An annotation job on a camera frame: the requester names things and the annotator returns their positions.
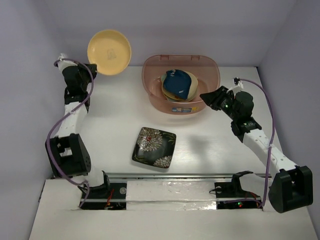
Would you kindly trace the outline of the cream bird pattern plate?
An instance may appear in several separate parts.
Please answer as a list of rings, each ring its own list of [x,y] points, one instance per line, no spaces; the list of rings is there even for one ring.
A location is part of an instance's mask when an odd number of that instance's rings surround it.
[[[160,78],[161,82],[162,82],[161,90],[162,90],[163,95],[167,98],[168,101],[171,101],[171,102],[190,102],[191,100],[193,100],[196,97],[197,89],[198,89],[198,79],[196,78],[196,76],[194,74],[192,74],[188,71],[185,71],[185,73],[187,73],[191,78],[191,85],[189,88],[189,93],[188,93],[187,99],[182,99],[180,97],[177,97],[173,93],[170,93],[167,90],[165,90],[164,80],[166,78],[166,74],[163,74],[161,76],[161,78]]]

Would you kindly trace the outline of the yellow round plastic plate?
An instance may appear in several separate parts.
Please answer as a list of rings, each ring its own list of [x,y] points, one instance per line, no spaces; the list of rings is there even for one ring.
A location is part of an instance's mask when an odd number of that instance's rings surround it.
[[[132,48],[121,32],[105,29],[97,32],[87,46],[87,58],[97,65],[98,73],[114,76],[123,72],[129,65]]]

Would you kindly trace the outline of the dark blue leaf plate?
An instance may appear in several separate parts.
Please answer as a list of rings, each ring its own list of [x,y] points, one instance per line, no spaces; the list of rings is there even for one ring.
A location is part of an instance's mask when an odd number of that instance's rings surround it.
[[[188,73],[180,69],[168,70],[163,81],[164,89],[179,99],[186,100],[189,96],[192,79]]]

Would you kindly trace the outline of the black floral square plate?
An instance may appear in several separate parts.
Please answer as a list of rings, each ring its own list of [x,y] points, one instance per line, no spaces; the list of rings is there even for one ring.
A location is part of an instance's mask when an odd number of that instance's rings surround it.
[[[177,135],[150,127],[142,127],[132,153],[132,160],[144,165],[168,169],[171,165]]]

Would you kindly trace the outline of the white divided round plate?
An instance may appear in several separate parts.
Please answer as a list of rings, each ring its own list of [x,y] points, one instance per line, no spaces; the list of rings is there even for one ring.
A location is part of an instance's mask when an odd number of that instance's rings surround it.
[[[196,95],[198,93],[198,86],[199,86],[199,81],[198,80],[196,82],[192,82],[191,83],[191,86],[190,86],[191,93],[188,95],[187,99],[194,99],[196,97]],[[176,100],[183,100],[182,98],[179,98],[179,97],[173,95],[172,93],[168,92],[167,90],[165,90],[164,84],[162,84],[161,90],[162,90],[162,93],[163,93],[165,98],[169,97],[169,98],[176,99]]]

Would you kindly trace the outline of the light green rectangular plate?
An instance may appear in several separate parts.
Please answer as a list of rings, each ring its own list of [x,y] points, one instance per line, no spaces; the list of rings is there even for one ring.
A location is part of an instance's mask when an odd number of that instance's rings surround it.
[[[170,98],[170,97],[166,97],[166,99],[169,101],[169,102],[173,102],[173,103],[187,103],[187,102],[190,102],[193,100],[193,98],[190,98],[190,99],[185,99],[185,100],[181,100],[181,99],[174,99],[174,98]]]

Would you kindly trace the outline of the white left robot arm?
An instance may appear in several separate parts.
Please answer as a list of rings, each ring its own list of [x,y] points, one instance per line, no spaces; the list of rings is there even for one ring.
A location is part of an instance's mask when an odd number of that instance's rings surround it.
[[[84,200],[94,195],[104,198],[111,193],[106,173],[103,174],[103,180],[97,181],[94,186],[90,186],[88,180],[74,180],[77,176],[88,176],[92,169],[91,158],[80,130],[89,113],[93,83],[98,73],[97,65],[80,63],[62,53],[54,66],[62,74],[66,87],[63,94],[64,115],[54,124],[45,140],[53,176],[77,186]]]

